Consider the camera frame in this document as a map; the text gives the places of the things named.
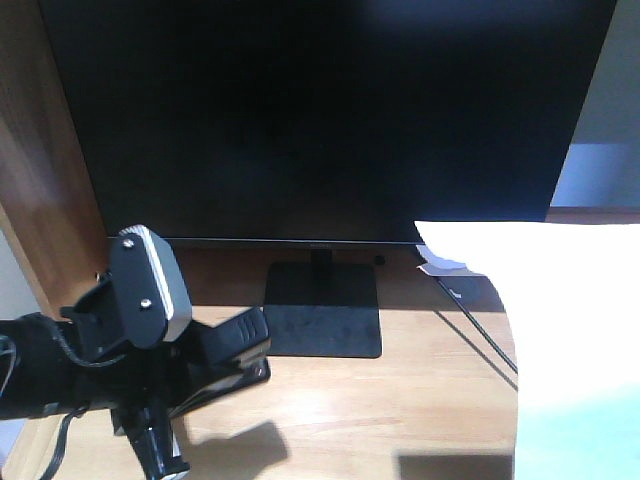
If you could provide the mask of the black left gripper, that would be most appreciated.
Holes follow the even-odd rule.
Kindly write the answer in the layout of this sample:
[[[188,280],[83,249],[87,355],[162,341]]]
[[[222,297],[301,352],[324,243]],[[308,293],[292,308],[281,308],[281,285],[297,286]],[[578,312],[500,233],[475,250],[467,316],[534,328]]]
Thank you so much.
[[[147,372],[145,361],[165,345],[139,349],[124,338],[111,272],[99,277],[97,285],[74,305],[60,310],[59,344],[77,367],[94,375],[86,393],[89,409],[110,411],[138,399],[140,378]],[[133,438],[125,436],[148,479],[182,479],[190,466],[181,456],[170,421],[168,432],[145,429]]]

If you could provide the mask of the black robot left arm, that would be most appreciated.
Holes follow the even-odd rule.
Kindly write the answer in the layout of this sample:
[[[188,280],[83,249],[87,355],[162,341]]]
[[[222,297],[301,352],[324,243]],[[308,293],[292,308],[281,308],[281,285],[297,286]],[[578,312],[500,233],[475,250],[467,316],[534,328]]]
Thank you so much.
[[[168,396],[170,354],[167,345],[136,349],[88,360],[81,329],[97,334],[126,317],[117,311],[115,281],[105,276],[73,306],[61,308],[63,321],[39,312],[1,323],[1,417],[4,420],[64,417],[54,457],[44,473],[52,478],[66,451],[71,420],[91,410],[111,412],[114,433],[124,435],[149,479],[181,479],[190,469],[171,427]]]

